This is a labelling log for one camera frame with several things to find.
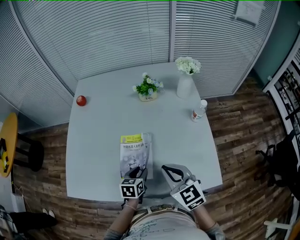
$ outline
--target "shoe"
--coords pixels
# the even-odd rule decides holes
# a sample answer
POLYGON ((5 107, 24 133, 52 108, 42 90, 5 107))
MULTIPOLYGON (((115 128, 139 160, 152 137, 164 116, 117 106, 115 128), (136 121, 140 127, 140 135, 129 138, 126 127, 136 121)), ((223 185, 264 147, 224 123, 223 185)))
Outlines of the shoe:
POLYGON ((54 212, 53 212, 52 210, 49 211, 49 215, 50 215, 51 217, 55 218, 55 214, 54 214, 54 212))

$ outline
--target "black chair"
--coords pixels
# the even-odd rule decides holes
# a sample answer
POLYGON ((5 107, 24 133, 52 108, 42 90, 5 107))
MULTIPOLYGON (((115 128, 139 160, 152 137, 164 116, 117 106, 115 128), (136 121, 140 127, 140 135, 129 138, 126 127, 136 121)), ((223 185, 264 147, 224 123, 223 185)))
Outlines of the black chair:
POLYGON ((276 146, 268 146, 266 152, 255 152, 264 156, 263 161, 259 165, 265 165, 268 162, 268 167, 261 176, 255 176, 254 180, 260 180, 269 173, 269 187, 274 184, 279 187, 288 186, 293 195, 300 201, 300 167, 297 169, 298 159, 292 143, 294 137, 295 131, 293 130, 276 146), (270 149, 273 149, 272 156, 269 156, 270 149))

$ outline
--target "wooden floor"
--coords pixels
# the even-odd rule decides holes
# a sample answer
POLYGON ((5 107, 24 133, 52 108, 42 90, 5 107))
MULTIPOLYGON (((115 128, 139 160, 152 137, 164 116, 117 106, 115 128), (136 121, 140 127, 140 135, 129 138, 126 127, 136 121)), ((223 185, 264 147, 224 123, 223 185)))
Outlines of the wooden floor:
MULTIPOLYGON (((255 150, 265 150, 267 145, 283 139, 280 119, 268 95, 251 78, 233 97, 208 102, 207 116, 224 184, 207 196, 206 207, 228 239, 264 239, 264 220, 284 215, 292 203, 288 189, 267 187, 268 178, 254 181, 254 175, 262 170, 256 166, 262 156, 255 150)), ((15 184, 24 190, 27 209, 52 209, 59 221, 52 229, 31 233, 37 239, 102 239, 118 215, 120 203, 67 197, 67 133, 68 125, 61 125, 30 134, 45 147, 43 168, 38 173, 14 168, 15 184)))

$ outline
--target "person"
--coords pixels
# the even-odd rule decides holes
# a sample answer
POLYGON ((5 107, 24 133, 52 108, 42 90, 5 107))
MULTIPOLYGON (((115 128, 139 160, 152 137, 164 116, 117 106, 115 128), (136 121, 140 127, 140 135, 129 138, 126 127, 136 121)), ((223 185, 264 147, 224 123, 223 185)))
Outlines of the person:
POLYGON ((56 224, 57 220, 52 210, 47 212, 46 209, 43 209, 43 213, 7 213, 5 208, 0 205, 0 236, 4 239, 23 239, 20 233, 25 233, 30 229, 51 227, 56 224))
POLYGON ((139 199, 125 201, 123 210, 107 230, 104 240, 225 240, 220 226, 203 205, 188 212, 179 207, 175 200, 172 204, 158 206, 149 205, 155 200, 147 201, 139 209, 139 199))

